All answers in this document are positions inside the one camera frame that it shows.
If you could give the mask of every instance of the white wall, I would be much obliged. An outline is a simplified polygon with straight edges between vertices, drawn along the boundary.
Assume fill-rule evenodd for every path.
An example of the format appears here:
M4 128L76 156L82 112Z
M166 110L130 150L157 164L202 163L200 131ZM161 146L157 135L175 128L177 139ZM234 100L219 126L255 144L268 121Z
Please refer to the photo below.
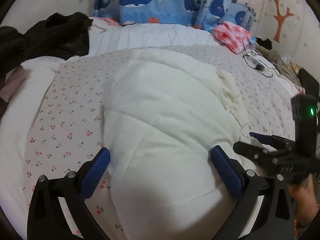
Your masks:
M255 35L269 38L274 50L282 56L290 56L320 82L319 21L305 0L279 0L281 15L286 15L287 8L294 15L285 19L279 42L274 41L278 27L274 0L266 0Z
M21 33L55 12L70 15L77 11L91 15L94 0L16 0L1 25L13 26Z

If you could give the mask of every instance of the white quilt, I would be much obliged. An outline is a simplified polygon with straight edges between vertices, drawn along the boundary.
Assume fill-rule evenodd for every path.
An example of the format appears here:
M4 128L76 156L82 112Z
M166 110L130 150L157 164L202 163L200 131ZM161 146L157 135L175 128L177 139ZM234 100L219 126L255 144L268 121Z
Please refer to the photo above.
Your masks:
M250 142L230 73L162 49L134 52L104 88L111 196L128 240L211 239L235 200L208 151Z

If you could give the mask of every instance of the pink and white fabric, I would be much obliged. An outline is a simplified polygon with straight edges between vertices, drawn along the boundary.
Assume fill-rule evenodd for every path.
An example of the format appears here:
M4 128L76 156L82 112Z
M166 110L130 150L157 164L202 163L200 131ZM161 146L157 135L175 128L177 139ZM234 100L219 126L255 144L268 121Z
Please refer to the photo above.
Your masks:
M227 44L235 54L243 51L244 46L248 46L252 37L251 33L245 28L227 21L222 22L222 25L217 25L212 34L219 41Z

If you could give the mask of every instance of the bed sheet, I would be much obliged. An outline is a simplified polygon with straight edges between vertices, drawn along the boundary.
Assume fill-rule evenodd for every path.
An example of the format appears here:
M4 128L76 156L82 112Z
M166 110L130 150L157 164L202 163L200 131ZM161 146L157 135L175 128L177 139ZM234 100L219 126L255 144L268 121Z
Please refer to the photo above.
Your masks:
M262 76L247 66L241 55L225 47L165 48L232 73L248 110L251 131L294 138L291 95L278 79ZM115 51L60 66L28 137L22 186L25 207L30 203L32 190L41 174L49 179L63 177L68 171L78 170L103 146L103 83L129 55L130 50ZM62 89L56 89L57 84L63 86ZM125 228L111 201L107 173L86 204L111 239L125 239ZM68 221L73 233L79 235L72 219Z
M108 23L94 19L89 29L90 49L87 56L101 55L119 49L145 46L160 47L170 45L207 44L219 46L209 32L182 25L142 24L127 27L109 26ZM68 61L79 59L72 57ZM16 231L24 238L26 234L27 213L23 188L17 186L22 181L22 167L25 161L25 146L44 94L52 83L62 59L40 57L24 62L30 75L10 101L0 123L0 161L6 163L0 169L0 206Z

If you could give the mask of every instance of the pink clothing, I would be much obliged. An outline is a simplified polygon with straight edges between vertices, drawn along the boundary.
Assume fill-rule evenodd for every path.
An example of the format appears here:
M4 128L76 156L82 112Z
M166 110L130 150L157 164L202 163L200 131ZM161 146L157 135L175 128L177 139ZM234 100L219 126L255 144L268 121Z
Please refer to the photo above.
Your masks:
M107 17L104 17L104 18L102 18L102 17L95 17L95 18L107 22L110 26L119 26L119 27L121 26L118 22L114 21L114 20L111 19L111 18L107 18Z
M213 29L212 34L219 41L227 44L235 54L243 51L244 46L248 46L249 40L252 37L251 33L245 28L227 21L222 22L222 25L217 25Z

